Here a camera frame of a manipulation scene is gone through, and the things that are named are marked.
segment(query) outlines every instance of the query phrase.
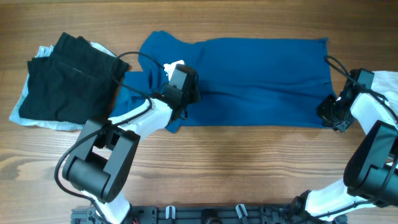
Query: wood plank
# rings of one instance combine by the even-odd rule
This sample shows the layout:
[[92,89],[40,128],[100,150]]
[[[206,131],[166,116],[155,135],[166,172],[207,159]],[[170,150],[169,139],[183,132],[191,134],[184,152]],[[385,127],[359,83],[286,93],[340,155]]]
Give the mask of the wood plank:
[[[153,30],[185,42],[328,37],[329,53],[348,69],[398,70],[397,9],[388,1],[309,0],[0,5],[1,223],[68,223],[70,209],[88,206],[52,180],[57,159],[79,132],[8,121],[26,79],[26,61],[40,45],[55,44],[63,31],[116,54],[139,50]],[[126,60],[139,69],[133,57]],[[331,75],[340,91],[344,77]],[[358,124],[344,134],[274,126],[161,130],[140,143],[124,192],[134,205],[287,203],[338,180],[363,137]],[[394,208],[374,208],[350,213],[349,223],[397,218]]]

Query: wooden surface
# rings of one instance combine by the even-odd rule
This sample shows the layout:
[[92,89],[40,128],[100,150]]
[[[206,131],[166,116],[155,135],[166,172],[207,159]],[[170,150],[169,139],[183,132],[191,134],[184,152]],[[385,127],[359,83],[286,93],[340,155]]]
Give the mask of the wooden surface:
[[[397,10],[396,1],[0,5],[0,223],[68,223],[72,208],[88,206],[53,181],[58,158],[78,132],[8,121],[25,82],[26,61],[40,45],[55,44],[63,31],[116,54],[139,50],[153,30],[166,30],[186,42],[328,37],[329,53],[347,68],[396,71]],[[133,57],[127,59],[137,65]],[[340,91],[345,79],[332,72],[332,80]],[[290,127],[193,127],[177,134],[161,130],[140,143],[124,192],[133,205],[288,203],[307,189],[341,178],[363,137],[358,124],[344,134]],[[396,208],[349,215],[350,223],[397,220]]]

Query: black garment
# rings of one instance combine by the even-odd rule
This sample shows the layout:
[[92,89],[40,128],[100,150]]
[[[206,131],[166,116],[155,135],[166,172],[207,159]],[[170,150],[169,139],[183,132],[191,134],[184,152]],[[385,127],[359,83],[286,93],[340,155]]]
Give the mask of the black garment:
[[128,64],[93,48],[84,38],[63,33],[49,57],[27,63],[29,94],[21,118],[85,124],[106,116]]

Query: blue fabric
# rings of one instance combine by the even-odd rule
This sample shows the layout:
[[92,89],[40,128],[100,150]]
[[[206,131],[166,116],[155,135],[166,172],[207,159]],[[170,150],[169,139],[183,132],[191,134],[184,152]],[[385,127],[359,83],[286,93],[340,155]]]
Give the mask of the blue fabric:
[[[326,39],[220,38],[188,44],[153,32],[141,52],[161,64],[184,60],[199,74],[202,100],[189,105],[188,119],[167,127],[278,125],[321,128],[315,108],[334,94]],[[123,83],[147,94],[168,82],[166,73],[139,56],[143,72],[126,72]],[[144,100],[121,88],[112,116],[137,108]]]

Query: black cord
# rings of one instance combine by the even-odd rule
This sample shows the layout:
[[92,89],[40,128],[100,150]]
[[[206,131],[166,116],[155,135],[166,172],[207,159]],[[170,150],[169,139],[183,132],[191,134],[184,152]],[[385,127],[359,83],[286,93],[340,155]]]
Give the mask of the black cord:
[[[332,59],[332,60],[334,60],[344,71],[342,71],[341,69],[339,69],[338,67],[336,67],[335,65],[333,65],[333,64],[329,61],[329,58]],[[384,101],[380,100],[379,97],[376,96],[376,94],[375,94],[376,92],[374,92],[374,91],[372,91],[372,90],[370,90],[370,89],[365,88],[364,86],[362,86],[362,84],[360,84],[359,82],[357,82],[357,81],[355,81],[354,79],[352,79],[352,78],[349,76],[349,73],[348,73],[347,69],[344,67],[344,65],[343,65],[339,60],[337,60],[336,58],[327,55],[327,56],[325,56],[324,59],[325,59],[325,62],[326,62],[328,65],[330,65],[332,68],[334,68],[335,70],[337,70],[337,72],[340,72],[342,75],[344,75],[347,79],[349,79],[349,80],[352,81],[353,83],[355,83],[355,84],[357,84],[358,86],[360,86],[360,87],[363,89],[363,91],[364,91],[365,93],[369,93],[375,100],[377,100],[377,102],[379,102],[381,105],[383,105],[383,107],[385,107],[385,109],[388,110],[388,112],[390,112],[390,114],[391,114],[392,117],[395,119],[396,123],[398,124],[398,117],[397,117],[397,115],[391,110],[390,107],[388,107],[388,106],[384,103]],[[386,189],[387,184],[388,184],[388,182],[390,181],[392,175],[394,174],[395,169],[397,168],[397,164],[398,164],[398,156],[395,156],[395,158],[394,158],[394,160],[393,160],[393,162],[392,162],[392,165],[391,165],[391,169],[390,169],[390,171],[388,172],[388,174],[386,175],[386,178],[384,179],[382,185],[380,186],[380,189],[379,189],[378,194],[377,194],[372,200],[367,200],[367,201],[363,201],[363,202],[354,202],[352,205],[348,205],[347,207],[344,207],[344,208],[341,208],[341,209],[337,209],[337,210],[335,210],[335,211],[333,211],[333,212],[327,212],[327,213],[324,213],[324,214],[321,214],[321,215],[317,215],[317,216],[312,217],[312,218],[330,217],[331,215],[336,215],[336,214],[339,214],[339,213],[341,213],[341,212],[345,212],[345,211],[347,211],[347,210],[349,210],[349,209],[356,208],[356,207],[358,207],[359,205],[368,205],[368,204],[373,204],[373,203],[377,202],[377,201],[379,200],[379,197],[381,196],[382,192]],[[294,223],[294,224],[305,223],[305,222],[310,221],[312,218],[311,218],[311,217],[310,217],[310,218],[306,218],[306,219],[301,220],[301,221],[299,221],[299,222],[296,222],[296,223]]]
[[[123,53],[123,54],[119,55],[117,58],[121,58],[121,57],[123,57],[123,56],[125,56],[125,55],[127,55],[127,54],[138,54],[138,55],[142,55],[142,56],[144,56],[144,57],[147,57],[149,60],[153,61],[153,62],[154,62],[156,65],[158,65],[160,68],[164,69],[163,65],[161,65],[161,64],[160,64],[158,61],[156,61],[154,58],[152,58],[151,56],[149,56],[149,55],[147,55],[147,54],[141,53],[141,52],[126,52],[126,53]],[[130,122],[131,120],[134,120],[134,119],[136,119],[136,118],[138,118],[138,117],[144,115],[144,114],[147,113],[149,110],[151,110],[151,108],[152,108],[152,101],[150,100],[149,96],[147,96],[145,93],[143,93],[143,92],[141,92],[141,91],[139,91],[139,90],[136,90],[136,89],[134,89],[134,88],[131,88],[131,87],[129,87],[129,86],[127,86],[127,85],[121,83],[119,80],[117,80],[117,79],[114,77],[114,75],[112,75],[112,79],[113,79],[113,81],[116,82],[118,85],[121,85],[121,86],[123,86],[124,88],[127,88],[127,89],[129,89],[129,90],[135,91],[136,93],[138,93],[138,94],[140,94],[141,96],[143,96],[145,99],[148,100],[149,106],[148,106],[144,111],[142,111],[141,113],[138,113],[138,114],[136,114],[136,115],[134,115],[134,116],[132,116],[132,117],[130,117],[130,118],[128,118],[128,119],[125,119],[125,120],[123,120],[123,121],[121,121],[121,122],[118,122],[118,123],[116,123],[116,124],[109,124],[109,125],[106,125],[106,126],[102,127],[101,129],[99,129],[99,130],[97,130],[97,131],[94,131],[94,132],[90,133],[89,135],[83,137],[81,140],[77,141],[72,147],[70,147],[70,148],[61,156],[61,158],[60,158],[59,161],[57,162],[57,165],[55,166],[55,171],[54,171],[54,180],[55,180],[55,182],[57,183],[57,185],[60,187],[60,189],[63,190],[65,193],[70,194],[70,195],[72,195],[72,196],[76,196],[76,197],[79,197],[79,198],[83,198],[83,199],[89,200],[89,201],[94,205],[94,207],[95,207],[95,209],[98,211],[98,213],[100,214],[101,219],[102,219],[102,222],[105,222],[105,223],[107,223],[107,224],[109,224],[110,222],[107,221],[107,219],[106,219],[104,213],[101,211],[101,209],[99,208],[99,206],[97,205],[97,203],[95,202],[95,200],[94,200],[93,198],[89,197],[89,196],[86,196],[86,195],[83,195],[83,194],[78,194],[78,193],[76,193],[76,192],[73,192],[73,191],[71,191],[71,190],[68,190],[68,189],[67,189],[65,186],[63,186],[62,183],[60,182],[60,179],[59,179],[58,174],[59,174],[59,171],[60,171],[62,162],[63,162],[63,161],[67,158],[67,156],[68,156],[73,150],[75,150],[79,145],[83,144],[85,141],[89,140],[90,138],[95,137],[97,134],[103,133],[103,132],[105,132],[105,131],[107,131],[107,130],[109,130],[109,129],[112,129],[112,128],[117,128],[119,125],[126,124],[126,123]]]

